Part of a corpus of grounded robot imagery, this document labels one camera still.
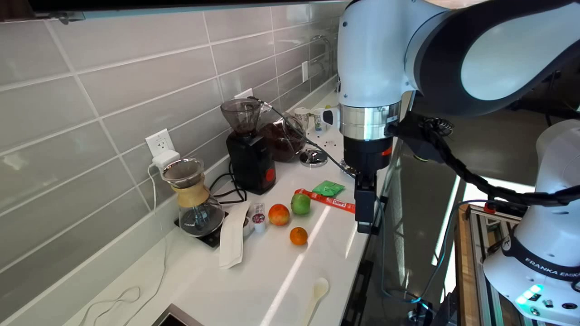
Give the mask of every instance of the coffee grinder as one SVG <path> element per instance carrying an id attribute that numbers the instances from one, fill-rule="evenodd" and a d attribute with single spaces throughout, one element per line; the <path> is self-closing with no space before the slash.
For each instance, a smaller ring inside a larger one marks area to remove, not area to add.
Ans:
<path id="1" fill-rule="evenodd" d="M 262 104 L 254 99 L 235 99 L 222 104 L 222 114 L 234 131 L 227 137 L 231 167 L 236 183 L 255 194 L 263 194 L 276 182 L 276 168 L 266 139 L 256 126 Z"/>

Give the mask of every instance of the kitchen counter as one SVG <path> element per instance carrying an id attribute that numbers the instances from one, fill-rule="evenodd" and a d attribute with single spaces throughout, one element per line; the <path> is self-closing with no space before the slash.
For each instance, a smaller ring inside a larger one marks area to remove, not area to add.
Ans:
<path id="1" fill-rule="evenodd" d="M 315 107 L 337 105 L 336 93 L 330 93 Z M 312 130 L 308 137 L 323 146 L 337 160 L 342 159 L 342 135 L 328 129 L 319 135 Z M 383 189 L 387 169 L 378 172 Z M 276 162 L 277 181 L 263 195 L 248 193 L 248 200 L 290 207 L 296 189 L 313 189 L 324 180 L 346 186 L 337 199 L 354 202 L 353 180 L 331 161 L 320 168 L 306 168 L 299 162 Z M 216 193 L 232 189 L 227 182 Z M 235 199 L 224 197 L 221 200 Z M 294 227 L 307 230 L 308 243 L 295 246 L 289 240 Z M 369 235 L 356 232 L 352 213 L 312 201 L 307 216 L 294 216 L 286 226 L 267 223 L 264 233 L 253 232 L 244 240 L 240 264 L 218 269 L 219 248 L 213 249 L 195 238 L 173 229 L 105 290 L 65 324 L 77 326 L 93 302 L 117 298 L 125 289 L 140 286 L 142 294 L 135 303 L 117 303 L 97 321 L 100 325 L 123 325 L 157 289 L 167 245 L 166 275 L 159 293 L 135 315 L 128 325 L 151 325 L 173 303 L 204 326 L 214 325 L 299 325 L 312 296 L 316 278 L 325 277 L 329 292 L 318 305 L 310 325 L 339 325 L 354 282 L 358 264 Z M 137 290 L 125 294 L 135 300 Z M 91 309 L 87 325 L 111 306 L 100 304 Z"/>

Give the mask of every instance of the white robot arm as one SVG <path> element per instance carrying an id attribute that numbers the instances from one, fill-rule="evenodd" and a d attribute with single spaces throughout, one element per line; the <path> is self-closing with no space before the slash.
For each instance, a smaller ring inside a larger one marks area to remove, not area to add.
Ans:
<path id="1" fill-rule="evenodd" d="M 517 100 L 579 54 L 580 1 L 491 0 L 461 10 L 422 0 L 351 2 L 339 26 L 340 105 L 323 119 L 340 128 L 345 161 L 357 171 L 359 232 L 371 229 L 376 171 L 389 163 L 392 137 L 407 135 L 405 121 L 411 121 L 407 126 L 425 121 L 415 114 L 398 120 L 403 92 L 421 91 L 430 107 L 444 114 L 482 115 Z M 580 185 L 579 144 L 578 121 L 542 134 L 537 191 L 561 194 Z M 434 147 L 441 153 L 446 145 Z M 452 166 L 449 157 L 439 161 L 462 178 L 479 178 Z M 487 193 L 508 201 L 522 198 Z M 530 209 L 504 249 L 485 261 L 485 273 L 524 315 L 579 325 L 580 201 L 563 209 L 550 206 L 580 197 L 550 201 L 554 197 L 547 194 L 527 195 L 530 200 L 522 202 Z M 506 249 L 509 244 L 515 249 Z"/>

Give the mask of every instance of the red button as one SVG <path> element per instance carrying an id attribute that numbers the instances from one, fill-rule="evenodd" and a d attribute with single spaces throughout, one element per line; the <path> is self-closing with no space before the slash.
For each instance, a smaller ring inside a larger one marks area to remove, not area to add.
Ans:
<path id="1" fill-rule="evenodd" d="M 274 178 L 276 178 L 276 171 L 274 171 L 274 169 L 268 169 L 268 171 L 266 171 L 266 181 L 270 182 L 274 180 Z"/>

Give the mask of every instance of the gray tile backsplash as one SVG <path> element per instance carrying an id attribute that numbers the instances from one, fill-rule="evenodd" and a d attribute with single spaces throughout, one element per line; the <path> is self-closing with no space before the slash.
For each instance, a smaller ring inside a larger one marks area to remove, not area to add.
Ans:
<path id="1" fill-rule="evenodd" d="M 145 137 L 210 168 L 224 100 L 287 110 L 331 78 L 346 3 L 0 24 L 0 322 L 151 211 Z"/>

